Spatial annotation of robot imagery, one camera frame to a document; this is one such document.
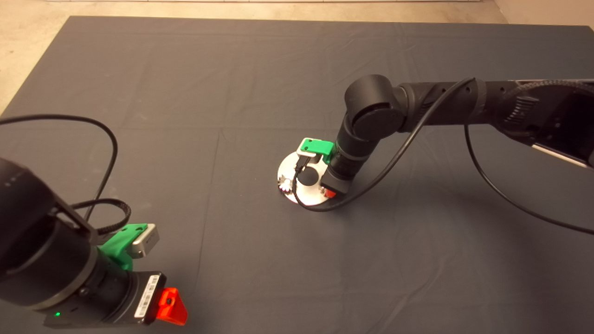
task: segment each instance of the green 3d-printed bracket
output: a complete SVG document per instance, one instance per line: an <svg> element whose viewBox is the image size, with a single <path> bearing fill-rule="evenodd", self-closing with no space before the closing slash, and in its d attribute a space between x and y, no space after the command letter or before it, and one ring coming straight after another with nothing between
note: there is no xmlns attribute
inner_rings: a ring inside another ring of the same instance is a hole
<svg viewBox="0 0 594 334"><path fill-rule="evenodd" d="M302 151L322 155L323 161L325 163L330 163L330 154L332 153L332 148L334 148L333 142L319 139L307 139L301 146Z"/></svg>
<svg viewBox="0 0 594 334"><path fill-rule="evenodd" d="M122 269L132 270L132 258L128 255L126 249L146 229L147 224L127 224L106 243L101 245L99 249Z"/></svg>

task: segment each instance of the cable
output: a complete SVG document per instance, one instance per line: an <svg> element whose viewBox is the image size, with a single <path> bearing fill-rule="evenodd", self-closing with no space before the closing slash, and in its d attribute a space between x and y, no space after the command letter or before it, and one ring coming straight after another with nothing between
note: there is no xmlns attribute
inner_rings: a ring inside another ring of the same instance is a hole
<svg viewBox="0 0 594 334"><path fill-rule="evenodd" d="M365 193L367 193L369 190L371 190L373 187L375 187L378 183L380 183L380 181L386 177L386 175L392 170L392 168L394 168L394 166L396 165L396 163L398 162L398 160L400 160L400 158L402 157L402 155L406 152L406 150L408 149L408 147L410 146L410 144L412 143L412 141L415 139L416 135L419 134L421 128L425 125L425 123L427 122L427 120L429 120L429 117L431 117L431 115L441 106L441 104L448 99L453 93L457 92L458 89L464 87L465 85L467 85L468 83L475 81L474 78L466 78L462 81L457 82L456 84L454 84L453 86L451 86L448 90L446 90L436 101L435 103L433 103L433 105L431 105L431 107L429 108L429 110L427 110L427 112L423 115L423 117L419 120L419 122L417 123L417 125L414 127L414 129L410 132L410 134L408 135L408 137L406 138L406 140L404 141L404 143L402 143L402 146L400 146L400 148L398 149L398 151L396 152L396 154L394 155L394 157L392 158L392 160L388 163L388 165L386 165L386 167L365 187L363 188L360 192L358 192L357 194L354 194L352 196L346 197L344 198L342 201L337 202L335 204L331 204L329 206L324 206L324 207L316 207L316 206L307 206L305 205L297 196L297 176L299 175L299 173L301 173L301 171L303 170L303 167L307 166L307 162L309 162L309 159L307 160L303 160L302 163L299 163L296 168L295 168L295 177L293 177L293 193L295 195L295 200L297 201L297 203L299 203L300 206L302 206L303 208L309 210L309 211L313 211L313 212L328 212L334 209L338 209L339 207L342 207L354 200L356 200L357 198L361 197L362 195L364 195Z"/></svg>
<svg viewBox="0 0 594 334"><path fill-rule="evenodd" d="M105 169L105 174L103 175L103 179L99 184L97 192L95 193L94 200L98 200L105 189L105 185L108 182L109 176L113 170L113 166L115 165L115 160L118 157L118 141L115 138L113 132L108 128L107 125L88 117L83 116L74 116L74 115L61 115L61 114L34 114L34 115L26 115L26 116L15 116L15 117L6 117L0 118L0 125L5 124L12 124L12 123L19 123L19 122L29 122L29 121L41 121L41 120L60 120L60 121L74 121L74 122L83 122L95 125L103 130L111 140L112 143L112 154L111 158L109 159L108 167ZM84 220L89 221L91 217L91 213L93 213L94 204L91 204L87 209L87 212L84 215Z"/></svg>
<svg viewBox="0 0 594 334"><path fill-rule="evenodd" d="M505 195L503 193L503 191L501 191L499 188L497 188L497 186L491 181L491 179L489 179L489 177L486 175L485 171L483 171L483 169L481 167L481 164L476 159L475 151L472 149L472 143L471 143L471 140L470 140L470 132L469 132L469 129L468 129L469 123L470 123L470 117L468 117L466 123L464 124L464 137L466 139L466 147L468 147L468 153L470 154L470 159L472 159L472 163L474 164L474 166L476 168L476 171L479 172L479 174L481 175L481 177L483 178L483 180L485 180L485 182L491 187L491 189L493 189L499 196L501 196L508 203L510 203L511 205L515 206L516 208L524 211L528 215L531 215L533 217L536 217L536 218L538 218L540 220L544 220L545 222L551 223L553 225L557 225L557 226L560 226L560 227L563 227L563 228L567 228L567 229L570 229L570 230L573 230L573 231L577 231L577 232L582 232L582 233L585 233L585 234L594 235L594 230L592 230L592 229L583 228L583 227L576 226L576 225L571 225L571 224L568 224L568 223L560 222L560 221L558 221L556 219L553 219L553 218L549 218L549 217L543 216L540 213L536 213L536 212L528 209L527 207L524 207L521 204L515 202L511 198L507 197L507 195Z"/></svg>
<svg viewBox="0 0 594 334"><path fill-rule="evenodd" d="M124 212L124 218L122 220L120 220L119 222L117 222L113 225L98 228L97 234L99 234L99 235L108 234L108 233L115 232L115 231L121 229L122 227L124 227L124 225L126 225L128 223L128 221L130 220L130 216L132 215L132 209L130 209L130 206L127 205L126 202L115 199L115 198L99 198L96 200L89 200L89 201L74 203L74 204L71 204L70 206L74 210L77 210L77 209L82 209L84 207L95 206L97 204L113 205L113 206L120 208Z"/></svg>

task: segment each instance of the white label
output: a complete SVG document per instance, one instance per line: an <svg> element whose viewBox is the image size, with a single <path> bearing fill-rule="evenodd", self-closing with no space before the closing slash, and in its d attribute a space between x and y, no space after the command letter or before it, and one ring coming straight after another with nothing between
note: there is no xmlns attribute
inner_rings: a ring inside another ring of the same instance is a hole
<svg viewBox="0 0 594 334"><path fill-rule="evenodd" d="M136 313L134 313L135 318L143 318L147 314L147 310L149 309L148 304L153 298L154 290L157 288L158 281L159 275L151 275L148 278L147 286L144 287L143 296L140 298L140 303L138 303Z"/></svg>

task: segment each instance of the white circular base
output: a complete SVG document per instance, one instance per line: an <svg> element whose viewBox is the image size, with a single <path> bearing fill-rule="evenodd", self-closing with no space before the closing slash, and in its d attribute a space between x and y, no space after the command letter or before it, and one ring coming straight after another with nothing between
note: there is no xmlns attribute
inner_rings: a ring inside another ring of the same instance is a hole
<svg viewBox="0 0 594 334"><path fill-rule="evenodd" d="M295 165L297 164L297 160L299 160L299 155L297 155L296 152L293 152L280 163L279 171L276 175L277 181L283 178L288 179L292 185L293 178L295 177ZM318 172L320 179L328 168L328 165L326 165L322 159L320 159L318 163L310 162L307 165ZM297 203L293 191L289 193L283 192L283 194L293 203ZM303 185L297 180L297 195L301 202L307 206L318 205L328 200L328 197L324 196L324 189L321 187L319 179L314 185Z"/></svg>

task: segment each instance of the gray fabric cloth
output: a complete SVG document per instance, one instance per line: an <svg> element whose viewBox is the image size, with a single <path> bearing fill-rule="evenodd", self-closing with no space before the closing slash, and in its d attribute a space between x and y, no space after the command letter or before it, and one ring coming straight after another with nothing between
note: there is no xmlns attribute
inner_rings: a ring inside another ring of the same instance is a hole
<svg viewBox="0 0 594 334"><path fill-rule="evenodd" d="M303 137L334 140L347 86L594 78L587 27L72 17L5 111L107 123L121 151L106 197L161 240L137 270L181 290L188 324L81 333L591 333L594 239L497 197L461 127L422 131L374 190L312 213L275 177ZM591 172L487 126L478 157L518 201L594 228ZM361 186L405 135L384 140ZM3 127L0 156L66 201L90 198L109 142L85 125ZM107 225L117 212L97 209ZM0 302L1 333L50 333Z"/></svg>

